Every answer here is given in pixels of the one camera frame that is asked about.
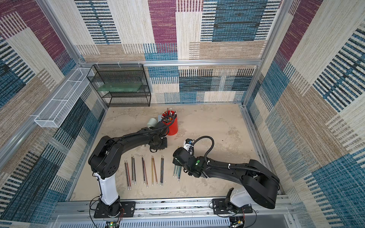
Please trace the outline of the red striped pencil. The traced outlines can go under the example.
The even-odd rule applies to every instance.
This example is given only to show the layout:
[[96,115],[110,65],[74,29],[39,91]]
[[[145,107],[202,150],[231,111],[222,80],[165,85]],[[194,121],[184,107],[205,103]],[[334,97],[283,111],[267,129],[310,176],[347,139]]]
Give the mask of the red striped pencil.
[[130,172],[129,172],[128,162],[126,162],[126,173],[127,173],[127,178],[128,178],[128,189],[131,190],[132,189],[132,182],[131,182],[131,176],[130,176]]

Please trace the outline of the black striped pencil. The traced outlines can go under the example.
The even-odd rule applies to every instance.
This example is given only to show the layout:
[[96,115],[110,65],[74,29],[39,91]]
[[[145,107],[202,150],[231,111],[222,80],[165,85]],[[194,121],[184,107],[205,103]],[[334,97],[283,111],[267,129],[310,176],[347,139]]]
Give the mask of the black striped pencil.
[[132,184],[135,184],[134,157],[133,156],[131,156],[131,173],[132,173]]
[[125,167],[125,177],[126,177],[126,181],[127,181],[127,189],[128,189],[128,178],[127,178],[127,173],[126,173],[126,161],[124,161],[124,167]]

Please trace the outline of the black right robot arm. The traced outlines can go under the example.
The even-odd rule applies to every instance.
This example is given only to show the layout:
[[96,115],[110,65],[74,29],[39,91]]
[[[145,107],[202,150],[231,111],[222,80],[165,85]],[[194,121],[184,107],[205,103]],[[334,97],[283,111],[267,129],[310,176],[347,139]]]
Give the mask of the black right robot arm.
[[279,191],[279,178],[257,160],[249,163],[227,163],[203,156],[194,157],[183,147],[173,153],[173,164],[183,167],[196,178],[218,178],[243,186],[258,205],[274,209]]

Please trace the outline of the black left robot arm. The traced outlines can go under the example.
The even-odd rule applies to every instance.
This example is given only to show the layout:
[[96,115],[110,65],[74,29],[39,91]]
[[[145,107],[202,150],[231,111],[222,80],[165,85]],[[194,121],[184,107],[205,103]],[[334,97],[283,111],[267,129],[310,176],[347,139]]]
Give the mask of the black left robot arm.
[[91,171],[99,184],[99,211],[104,211],[106,216],[111,218],[121,213],[122,206],[117,192],[115,175],[122,155],[146,144],[150,146],[152,153],[163,150],[167,148],[168,132],[168,127],[159,123],[157,127],[145,127],[122,137],[104,136],[100,139],[88,160]]

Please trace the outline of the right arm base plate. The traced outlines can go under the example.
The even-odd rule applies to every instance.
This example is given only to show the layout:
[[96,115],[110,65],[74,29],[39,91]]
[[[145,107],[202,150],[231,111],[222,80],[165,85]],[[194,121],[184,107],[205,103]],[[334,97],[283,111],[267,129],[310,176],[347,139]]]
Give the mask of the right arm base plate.
[[253,213],[250,205],[244,205],[241,208],[233,205],[228,199],[214,198],[209,204],[209,208],[213,210],[216,215],[237,215],[243,213]]

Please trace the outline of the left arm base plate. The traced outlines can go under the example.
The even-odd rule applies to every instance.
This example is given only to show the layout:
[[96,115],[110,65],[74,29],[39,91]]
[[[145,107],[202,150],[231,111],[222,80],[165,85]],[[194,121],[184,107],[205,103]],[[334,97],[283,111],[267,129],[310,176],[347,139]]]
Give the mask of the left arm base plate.
[[115,202],[112,205],[106,205],[102,201],[98,202],[97,208],[93,215],[95,219],[108,219],[108,218],[132,218],[134,216],[136,207],[135,201],[120,201]]

